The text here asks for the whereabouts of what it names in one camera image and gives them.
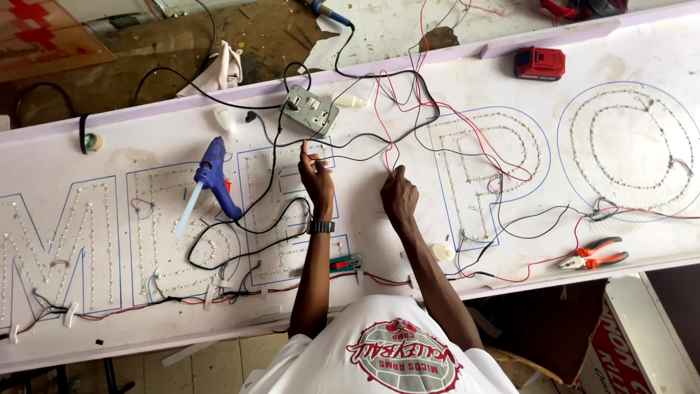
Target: purple edge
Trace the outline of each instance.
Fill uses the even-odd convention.
[[[432,50],[430,56],[426,58],[425,64],[433,64],[448,60],[459,59],[461,57],[469,57],[480,55],[482,58],[498,57],[512,53],[516,48],[523,46],[558,46],[567,43],[585,41],[588,39],[600,38],[607,36],[609,33],[620,27],[630,27],[641,25],[643,23],[656,22],[658,20],[676,18],[693,13],[700,13],[700,0],[688,1],[687,3],[674,4],[650,10],[637,11],[624,15],[618,15],[610,18],[598,20],[590,20],[574,25],[552,27],[549,29],[538,30],[535,32],[527,32],[523,34],[515,34],[514,36],[492,39],[487,41],[479,41],[475,43],[467,43],[460,46],[452,46],[438,50]],[[573,27],[589,26],[588,29],[574,29]],[[410,65],[407,56],[395,57],[393,59],[379,60],[376,62],[357,64],[350,67],[344,67],[343,71],[355,75],[365,75],[369,72],[376,72],[380,69],[399,70],[407,69]],[[322,72],[313,73],[314,83],[332,83],[346,80],[347,78],[339,75],[334,70],[325,70]],[[298,75],[288,78],[291,84],[306,82],[306,76]],[[274,81],[254,83],[252,85],[239,86],[226,90],[220,90],[215,93],[210,93],[211,96],[226,102],[234,102],[252,97],[271,95],[284,91],[284,86],[281,79]],[[131,121],[149,116],[167,114],[184,109],[192,109],[196,107],[205,107],[215,104],[214,101],[201,96],[189,96],[175,98],[152,104],[140,105],[138,107],[130,107],[119,109],[117,111],[104,112],[95,114],[87,119],[86,127],[93,128],[112,123]],[[0,144],[8,144],[12,142],[21,142],[32,140],[35,138],[46,137],[49,135],[57,135],[62,133],[71,133],[77,131],[78,119],[67,119],[43,125],[36,125],[27,128],[9,130],[0,133]]]

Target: hot glue gun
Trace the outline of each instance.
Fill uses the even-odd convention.
[[[233,203],[229,194],[231,192],[231,182],[223,176],[224,155],[226,155],[226,147],[223,144],[223,138],[214,138],[209,144],[209,148],[206,148],[204,157],[199,162],[199,168],[195,172],[197,186],[195,186],[195,190],[192,192],[192,196],[190,196],[190,200],[185,207],[185,212],[183,212],[177,224],[175,238],[180,238],[202,189],[211,189],[219,205],[221,205],[221,209],[231,220],[238,220],[243,215],[241,208],[238,208]]]

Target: white t-shirt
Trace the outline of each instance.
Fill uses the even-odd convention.
[[[517,394],[496,361],[466,352],[408,297],[370,295],[345,308],[314,339],[298,334],[241,394]]]

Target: hand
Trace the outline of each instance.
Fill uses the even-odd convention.
[[[403,175],[406,167],[399,165],[389,174],[381,188],[381,202],[384,212],[397,231],[413,222],[413,213],[418,203],[418,188]]]
[[[302,153],[299,155],[299,174],[302,183],[314,204],[314,220],[330,222],[333,218],[333,195],[335,187],[330,174],[326,170],[327,161],[320,161],[318,154],[309,155],[307,142],[302,143]]]

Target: tape roll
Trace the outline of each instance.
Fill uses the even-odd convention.
[[[102,148],[104,140],[97,134],[88,133],[85,135],[85,150],[86,151],[99,151]]]

